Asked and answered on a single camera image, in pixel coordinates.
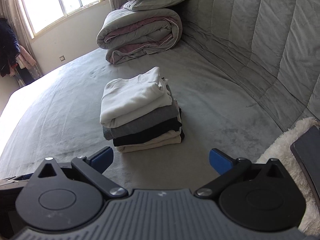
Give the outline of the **white cream sweatshirt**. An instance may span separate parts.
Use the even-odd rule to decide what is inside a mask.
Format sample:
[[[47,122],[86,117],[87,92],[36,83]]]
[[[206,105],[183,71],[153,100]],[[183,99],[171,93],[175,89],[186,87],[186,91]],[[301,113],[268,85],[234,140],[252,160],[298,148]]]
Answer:
[[[114,79],[105,86],[100,123],[116,128],[171,104],[167,81],[161,78],[160,68],[153,67],[144,74],[131,79]]]

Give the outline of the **hanging dark clothes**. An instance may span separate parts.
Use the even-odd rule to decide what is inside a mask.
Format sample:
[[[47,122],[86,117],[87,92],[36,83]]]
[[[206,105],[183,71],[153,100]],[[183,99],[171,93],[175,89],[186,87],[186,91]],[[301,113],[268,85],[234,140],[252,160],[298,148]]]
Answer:
[[[29,72],[35,66],[35,59],[19,44],[8,20],[1,18],[1,77],[15,76],[24,85],[29,85],[35,81]]]

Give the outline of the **white plush toy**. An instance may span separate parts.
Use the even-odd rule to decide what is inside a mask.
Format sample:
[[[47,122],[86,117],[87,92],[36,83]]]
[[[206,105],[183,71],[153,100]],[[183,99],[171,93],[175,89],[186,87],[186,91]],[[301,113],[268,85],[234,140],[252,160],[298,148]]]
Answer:
[[[294,128],[281,134],[256,163],[264,164],[270,158],[277,158],[281,161],[306,200],[306,211],[299,230],[306,235],[317,236],[319,235],[319,209],[316,199],[298,161],[290,150],[290,146],[312,126],[319,127],[319,121],[314,117],[298,120]]]

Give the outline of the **grey bed blanket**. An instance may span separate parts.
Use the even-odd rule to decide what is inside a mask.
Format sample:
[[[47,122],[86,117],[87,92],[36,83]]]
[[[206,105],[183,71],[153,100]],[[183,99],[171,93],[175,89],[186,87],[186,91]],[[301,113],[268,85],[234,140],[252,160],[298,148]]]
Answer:
[[[117,66],[97,49],[12,94],[1,114],[1,178],[33,173],[46,157],[64,163],[112,146],[101,110],[115,118],[161,100],[180,106],[185,138],[115,150],[105,176],[128,190],[195,191],[217,177],[212,148],[255,161],[297,118],[294,101],[274,89],[249,95],[185,42]]]

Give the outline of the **folded beige garment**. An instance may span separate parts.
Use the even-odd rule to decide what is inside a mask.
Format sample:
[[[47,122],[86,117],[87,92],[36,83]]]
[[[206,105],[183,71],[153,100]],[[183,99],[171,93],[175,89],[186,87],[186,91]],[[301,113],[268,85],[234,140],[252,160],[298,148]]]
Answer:
[[[179,105],[178,101],[175,100],[176,107],[178,109],[178,114],[179,114]],[[150,148],[156,148],[156,147],[161,147],[163,145],[168,145],[168,144],[178,144],[183,140],[183,131],[182,127],[179,129],[179,131],[174,132],[174,131],[169,131],[167,133],[164,133],[163,135],[152,139],[148,142],[142,143],[142,144],[136,144],[136,145],[125,145],[125,146],[119,146],[116,147],[116,149],[121,152],[121,153],[127,153],[127,152],[133,152],[133,151],[141,151],[141,150],[147,150]]]

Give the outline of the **folded black garment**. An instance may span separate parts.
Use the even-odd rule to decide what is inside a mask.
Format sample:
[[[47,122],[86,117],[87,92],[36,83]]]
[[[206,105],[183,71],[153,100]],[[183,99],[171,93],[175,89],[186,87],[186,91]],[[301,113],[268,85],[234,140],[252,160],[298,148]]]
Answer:
[[[181,121],[181,109],[179,109],[178,116],[161,122],[155,126],[147,128],[141,132],[135,134],[125,135],[123,137],[119,137],[113,139],[113,144],[116,147],[125,146],[125,145],[136,145],[148,142],[152,139],[155,139],[164,133],[169,131],[177,132],[182,127]]]

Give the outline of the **folded grey garment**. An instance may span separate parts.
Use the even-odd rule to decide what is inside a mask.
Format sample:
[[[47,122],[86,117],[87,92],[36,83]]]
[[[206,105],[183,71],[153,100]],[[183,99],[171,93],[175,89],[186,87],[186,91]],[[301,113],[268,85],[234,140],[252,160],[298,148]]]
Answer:
[[[130,134],[141,132],[147,128],[153,127],[161,122],[175,118],[178,115],[178,109],[172,96],[170,87],[167,85],[172,104],[170,106],[159,107],[150,113],[141,116],[127,124],[116,128],[106,128],[103,126],[103,136],[106,140],[113,140]]]

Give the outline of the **dark tablet device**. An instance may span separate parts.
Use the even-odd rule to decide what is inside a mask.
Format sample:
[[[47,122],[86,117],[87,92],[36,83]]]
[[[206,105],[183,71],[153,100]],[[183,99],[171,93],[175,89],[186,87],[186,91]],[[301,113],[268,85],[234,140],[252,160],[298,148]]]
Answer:
[[[319,129],[316,126],[312,126],[290,146],[290,150],[311,188],[318,208],[320,189],[319,143]]]

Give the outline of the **folded grey pink quilt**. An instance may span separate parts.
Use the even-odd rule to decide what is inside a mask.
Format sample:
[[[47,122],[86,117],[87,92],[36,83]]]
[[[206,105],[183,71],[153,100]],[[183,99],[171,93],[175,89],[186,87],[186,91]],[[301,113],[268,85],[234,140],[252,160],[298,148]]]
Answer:
[[[120,64],[171,49],[181,36],[181,18],[171,9],[117,9],[106,16],[96,42],[107,50],[106,61]]]

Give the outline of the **grey quilted headboard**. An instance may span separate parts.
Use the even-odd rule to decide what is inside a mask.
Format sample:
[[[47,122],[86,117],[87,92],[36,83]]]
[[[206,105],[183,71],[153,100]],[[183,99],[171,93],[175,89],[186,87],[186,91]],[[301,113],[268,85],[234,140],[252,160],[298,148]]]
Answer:
[[[188,0],[183,40],[282,129],[319,117],[319,0]]]

